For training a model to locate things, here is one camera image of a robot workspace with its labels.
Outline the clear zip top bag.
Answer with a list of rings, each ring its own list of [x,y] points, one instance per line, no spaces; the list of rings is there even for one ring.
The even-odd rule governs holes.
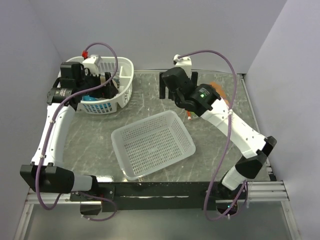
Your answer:
[[[227,95],[226,95],[225,91],[223,90],[223,88],[219,84],[217,84],[216,82],[211,82],[210,85],[213,88],[215,88],[217,93],[222,97],[222,99],[225,101],[225,103],[229,106],[230,103],[228,101]]]

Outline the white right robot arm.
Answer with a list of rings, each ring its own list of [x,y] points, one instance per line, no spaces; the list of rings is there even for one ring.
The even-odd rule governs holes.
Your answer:
[[[160,73],[160,85],[168,89],[175,105],[208,121],[241,152],[239,161],[218,183],[217,191],[224,199],[232,198],[240,184],[253,180],[277,144],[273,136],[264,136],[251,128],[225,102],[218,91],[207,83],[197,84],[197,73],[187,76],[181,67]]]

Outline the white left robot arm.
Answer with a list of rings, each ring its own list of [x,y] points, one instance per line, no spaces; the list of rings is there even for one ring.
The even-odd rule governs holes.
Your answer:
[[[97,199],[99,184],[94,175],[78,175],[63,166],[67,133],[82,97],[101,95],[97,64],[63,62],[60,77],[47,93],[47,114],[39,146],[30,164],[22,165],[20,175],[37,194],[81,192],[88,201]]]

